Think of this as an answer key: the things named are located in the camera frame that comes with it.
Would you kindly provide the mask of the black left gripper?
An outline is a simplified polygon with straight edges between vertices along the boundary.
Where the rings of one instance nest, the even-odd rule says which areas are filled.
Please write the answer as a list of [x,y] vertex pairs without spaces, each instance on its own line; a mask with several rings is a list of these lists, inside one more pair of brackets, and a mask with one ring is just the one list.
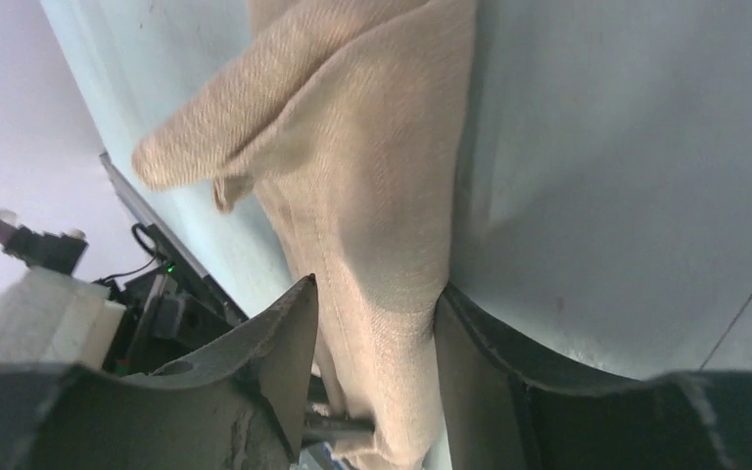
[[247,317],[209,276],[178,258],[156,226],[143,272],[119,284],[74,277],[88,245],[67,234],[0,223],[3,253],[27,268],[0,295],[0,373],[82,365],[117,376],[151,373],[228,333]]

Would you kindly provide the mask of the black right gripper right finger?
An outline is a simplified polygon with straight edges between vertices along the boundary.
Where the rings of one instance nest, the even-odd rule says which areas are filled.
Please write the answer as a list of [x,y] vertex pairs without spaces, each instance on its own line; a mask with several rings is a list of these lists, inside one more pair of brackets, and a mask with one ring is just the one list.
[[614,375],[537,343],[453,286],[434,325],[456,469],[752,469],[752,371]]

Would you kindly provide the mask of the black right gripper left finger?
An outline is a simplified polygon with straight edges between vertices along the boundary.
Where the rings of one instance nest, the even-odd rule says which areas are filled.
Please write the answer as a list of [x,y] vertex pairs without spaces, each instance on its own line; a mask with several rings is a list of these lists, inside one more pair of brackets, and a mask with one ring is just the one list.
[[150,374],[0,373],[0,469],[286,469],[307,412],[317,286]]

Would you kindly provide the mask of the beige cloth napkin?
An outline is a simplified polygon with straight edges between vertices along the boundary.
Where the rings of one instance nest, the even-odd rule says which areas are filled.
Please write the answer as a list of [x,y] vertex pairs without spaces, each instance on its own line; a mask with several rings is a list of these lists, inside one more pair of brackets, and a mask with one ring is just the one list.
[[295,278],[313,275],[330,412],[374,434],[357,469],[418,469],[442,429],[433,318],[449,273],[473,1],[252,1],[253,39],[144,137],[157,190],[257,196]]

